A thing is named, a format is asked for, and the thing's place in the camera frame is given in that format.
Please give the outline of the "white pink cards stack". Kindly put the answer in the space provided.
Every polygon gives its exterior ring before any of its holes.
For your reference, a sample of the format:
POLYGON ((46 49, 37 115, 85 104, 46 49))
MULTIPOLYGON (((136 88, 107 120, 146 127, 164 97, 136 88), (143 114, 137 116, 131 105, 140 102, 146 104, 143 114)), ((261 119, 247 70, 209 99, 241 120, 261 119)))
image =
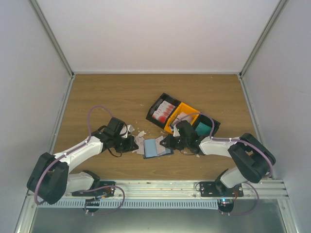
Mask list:
POLYGON ((181 118, 185 117, 186 115, 187 115, 186 113, 181 112, 181 113, 176 117, 176 119, 181 119, 181 118))

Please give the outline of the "orange bin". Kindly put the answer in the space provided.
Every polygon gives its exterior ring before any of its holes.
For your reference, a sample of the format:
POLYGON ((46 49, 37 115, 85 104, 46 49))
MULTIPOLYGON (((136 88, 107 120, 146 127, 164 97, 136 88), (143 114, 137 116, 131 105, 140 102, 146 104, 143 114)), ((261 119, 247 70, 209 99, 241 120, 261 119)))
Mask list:
POLYGON ((168 117, 168 120, 166 122, 166 125, 164 127, 164 131, 168 133, 173 133, 173 127, 172 124, 176 123, 178 120, 182 119, 187 122, 189 122, 191 125, 194 124, 195 120, 198 118, 199 111, 190 107, 189 105, 185 104, 184 102, 181 102, 175 110, 172 111, 172 114, 170 117, 168 117))

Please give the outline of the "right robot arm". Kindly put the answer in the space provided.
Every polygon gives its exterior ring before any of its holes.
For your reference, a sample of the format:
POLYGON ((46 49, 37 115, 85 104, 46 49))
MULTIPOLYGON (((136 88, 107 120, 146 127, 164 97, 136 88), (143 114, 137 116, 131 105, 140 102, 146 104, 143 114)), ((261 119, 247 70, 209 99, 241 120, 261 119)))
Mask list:
POLYGON ((171 150, 189 149, 193 154, 218 155, 233 160, 235 167, 223 171, 214 181, 215 191, 225 197, 232 189, 244 182, 259 183, 270 176, 276 163, 275 157, 253 135, 216 138, 199 135, 187 121, 174 126, 173 134, 160 141, 160 145, 171 150))

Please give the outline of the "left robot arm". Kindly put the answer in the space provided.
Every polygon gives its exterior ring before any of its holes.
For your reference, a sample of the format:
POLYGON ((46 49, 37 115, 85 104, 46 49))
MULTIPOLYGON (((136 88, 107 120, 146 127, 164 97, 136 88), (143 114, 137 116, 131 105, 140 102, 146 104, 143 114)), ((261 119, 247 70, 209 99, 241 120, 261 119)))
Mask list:
POLYGON ((77 145, 56 153, 40 155, 27 181, 27 188, 34 193, 37 205, 55 204, 65 194, 86 192, 95 196, 100 191, 96 176, 89 171, 72 174, 72 171, 89 158, 114 149, 123 154, 138 149, 134 128, 118 118, 111 118, 107 125, 89 132, 88 137, 77 145))

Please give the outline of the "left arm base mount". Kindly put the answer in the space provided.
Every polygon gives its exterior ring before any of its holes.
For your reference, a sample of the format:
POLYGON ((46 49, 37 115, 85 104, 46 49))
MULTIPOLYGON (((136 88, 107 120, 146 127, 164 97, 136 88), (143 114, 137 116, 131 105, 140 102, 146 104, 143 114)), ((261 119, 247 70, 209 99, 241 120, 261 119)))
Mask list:
POLYGON ((97 181, 87 191, 75 191, 70 193, 73 197, 85 199, 83 209, 87 214, 95 214, 99 210, 101 199, 113 197, 115 194, 116 182, 97 181))

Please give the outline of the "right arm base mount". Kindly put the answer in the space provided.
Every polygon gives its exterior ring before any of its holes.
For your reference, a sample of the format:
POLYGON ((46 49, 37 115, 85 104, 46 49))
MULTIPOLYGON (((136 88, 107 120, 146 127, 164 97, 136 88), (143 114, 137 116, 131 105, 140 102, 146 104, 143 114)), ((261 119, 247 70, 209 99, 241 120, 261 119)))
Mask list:
POLYGON ((201 181, 195 185, 201 197, 216 198, 218 210, 230 214, 234 209, 235 201, 244 196, 241 184, 227 188, 220 181, 201 181))

